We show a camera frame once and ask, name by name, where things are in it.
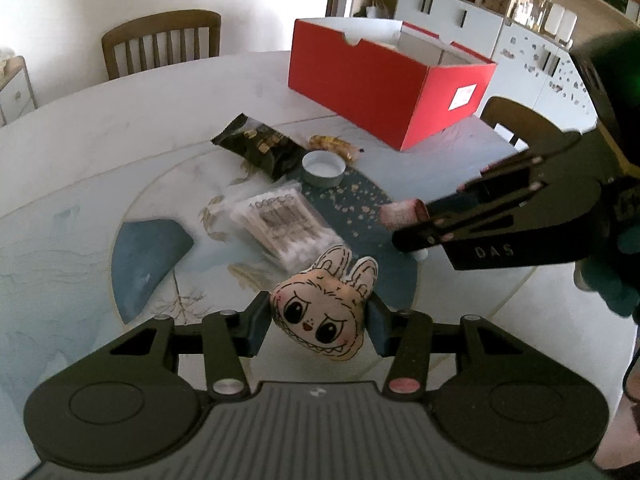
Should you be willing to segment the small white side cabinet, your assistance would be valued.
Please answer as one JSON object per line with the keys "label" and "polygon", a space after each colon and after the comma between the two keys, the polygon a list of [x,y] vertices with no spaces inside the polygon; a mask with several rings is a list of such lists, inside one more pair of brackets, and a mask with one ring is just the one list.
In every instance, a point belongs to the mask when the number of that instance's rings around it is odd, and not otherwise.
{"label": "small white side cabinet", "polygon": [[10,58],[1,71],[0,124],[2,127],[37,108],[26,61],[22,56]]}

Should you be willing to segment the white shoe cabinet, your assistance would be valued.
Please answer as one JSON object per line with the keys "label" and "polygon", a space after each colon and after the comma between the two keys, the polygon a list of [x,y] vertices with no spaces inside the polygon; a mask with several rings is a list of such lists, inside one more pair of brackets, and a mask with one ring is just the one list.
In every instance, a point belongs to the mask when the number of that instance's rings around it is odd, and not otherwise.
{"label": "white shoe cabinet", "polygon": [[494,52],[502,25],[501,15],[464,0],[398,0],[395,18],[485,58]]}

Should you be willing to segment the yellow wrapped snack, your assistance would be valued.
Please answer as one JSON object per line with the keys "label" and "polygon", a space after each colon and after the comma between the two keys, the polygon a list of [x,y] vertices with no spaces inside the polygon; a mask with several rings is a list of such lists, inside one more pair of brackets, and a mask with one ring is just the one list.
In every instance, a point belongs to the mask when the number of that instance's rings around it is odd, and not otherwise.
{"label": "yellow wrapped snack", "polygon": [[363,148],[358,148],[358,146],[337,136],[318,136],[318,134],[316,134],[309,138],[308,146],[311,151],[328,151],[340,156],[341,159],[348,164],[356,162],[364,152]]}

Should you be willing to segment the cotton swab pack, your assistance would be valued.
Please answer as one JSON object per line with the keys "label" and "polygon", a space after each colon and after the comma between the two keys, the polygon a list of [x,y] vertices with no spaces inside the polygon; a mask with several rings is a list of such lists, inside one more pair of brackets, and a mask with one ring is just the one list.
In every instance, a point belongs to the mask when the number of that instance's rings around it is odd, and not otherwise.
{"label": "cotton swab pack", "polygon": [[288,272],[306,269],[327,249],[345,244],[306,199],[299,182],[240,200],[231,207],[230,218]]}

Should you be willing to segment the brown wooden chair right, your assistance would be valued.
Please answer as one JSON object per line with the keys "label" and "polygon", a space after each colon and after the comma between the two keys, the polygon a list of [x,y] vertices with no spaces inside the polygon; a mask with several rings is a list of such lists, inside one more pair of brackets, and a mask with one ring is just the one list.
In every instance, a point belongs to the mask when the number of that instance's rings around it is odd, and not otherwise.
{"label": "brown wooden chair right", "polygon": [[502,96],[487,101],[480,119],[491,128],[503,126],[538,155],[566,150],[582,138],[578,131],[562,131],[541,114]]}

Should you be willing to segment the brown wooden chair left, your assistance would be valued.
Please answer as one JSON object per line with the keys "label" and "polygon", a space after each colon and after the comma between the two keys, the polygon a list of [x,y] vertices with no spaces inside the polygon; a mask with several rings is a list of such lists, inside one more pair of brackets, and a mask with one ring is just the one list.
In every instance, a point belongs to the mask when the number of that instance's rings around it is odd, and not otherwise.
{"label": "brown wooden chair left", "polygon": [[221,15],[209,10],[177,10],[136,18],[101,39],[109,80],[220,52]]}

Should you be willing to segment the pink white small pouch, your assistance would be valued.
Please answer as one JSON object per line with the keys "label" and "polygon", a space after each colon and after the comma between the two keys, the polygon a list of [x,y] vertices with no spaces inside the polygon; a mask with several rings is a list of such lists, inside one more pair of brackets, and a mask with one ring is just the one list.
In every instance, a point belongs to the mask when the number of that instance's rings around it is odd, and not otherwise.
{"label": "pink white small pouch", "polygon": [[380,208],[381,223],[392,232],[406,226],[415,226],[429,218],[425,204],[418,198],[388,203]]}

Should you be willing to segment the red cardboard shoe box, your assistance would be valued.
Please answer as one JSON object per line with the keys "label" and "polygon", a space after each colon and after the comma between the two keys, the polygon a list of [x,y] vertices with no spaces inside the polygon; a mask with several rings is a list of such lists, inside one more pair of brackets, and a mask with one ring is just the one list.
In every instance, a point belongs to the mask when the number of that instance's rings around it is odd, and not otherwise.
{"label": "red cardboard shoe box", "polygon": [[299,18],[288,85],[405,151],[473,115],[495,70],[407,22]]}

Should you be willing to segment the white cabinet with stickers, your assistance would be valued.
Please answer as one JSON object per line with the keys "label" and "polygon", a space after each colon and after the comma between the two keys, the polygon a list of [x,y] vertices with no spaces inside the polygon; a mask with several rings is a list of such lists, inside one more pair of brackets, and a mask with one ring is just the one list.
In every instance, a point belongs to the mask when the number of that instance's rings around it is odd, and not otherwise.
{"label": "white cabinet with stickers", "polygon": [[504,96],[562,130],[587,131],[597,120],[570,54],[514,22],[503,24],[492,59],[497,63],[486,96]]}

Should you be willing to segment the labubu face plush pillow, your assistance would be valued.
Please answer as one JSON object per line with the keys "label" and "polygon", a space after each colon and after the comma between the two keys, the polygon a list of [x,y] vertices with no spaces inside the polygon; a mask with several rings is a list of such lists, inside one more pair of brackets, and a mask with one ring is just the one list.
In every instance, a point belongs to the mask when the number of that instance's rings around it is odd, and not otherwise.
{"label": "labubu face plush pillow", "polygon": [[348,361],[363,344],[364,306],[378,281],[378,263],[334,245],[270,294],[273,321],[295,342],[332,361]]}

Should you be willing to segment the small grey round tin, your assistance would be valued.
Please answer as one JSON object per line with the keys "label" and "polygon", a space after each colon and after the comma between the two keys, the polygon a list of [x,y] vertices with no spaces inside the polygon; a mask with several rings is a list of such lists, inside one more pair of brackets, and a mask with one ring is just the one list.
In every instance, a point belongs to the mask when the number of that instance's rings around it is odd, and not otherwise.
{"label": "small grey round tin", "polygon": [[303,180],[316,188],[335,188],[345,171],[344,159],[329,151],[311,151],[302,159]]}

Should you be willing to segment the brown wooden chair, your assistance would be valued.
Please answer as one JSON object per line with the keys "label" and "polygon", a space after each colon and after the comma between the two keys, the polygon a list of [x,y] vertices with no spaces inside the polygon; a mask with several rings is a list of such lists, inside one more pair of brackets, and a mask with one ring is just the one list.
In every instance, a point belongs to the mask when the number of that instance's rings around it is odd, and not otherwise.
{"label": "brown wooden chair", "polygon": [[209,10],[177,10],[136,18],[101,39],[109,80],[220,52],[221,15]]}
{"label": "brown wooden chair", "polygon": [[566,150],[582,138],[578,131],[562,131],[541,114],[502,96],[487,101],[480,119],[491,128],[503,126],[538,155]]}

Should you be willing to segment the black snack packet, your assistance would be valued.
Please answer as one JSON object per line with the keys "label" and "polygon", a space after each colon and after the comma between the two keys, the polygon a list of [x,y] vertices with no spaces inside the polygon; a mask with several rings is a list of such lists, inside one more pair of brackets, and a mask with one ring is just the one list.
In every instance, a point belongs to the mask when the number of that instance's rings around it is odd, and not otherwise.
{"label": "black snack packet", "polygon": [[243,157],[273,181],[295,171],[307,154],[288,136],[245,114],[236,116],[212,143]]}

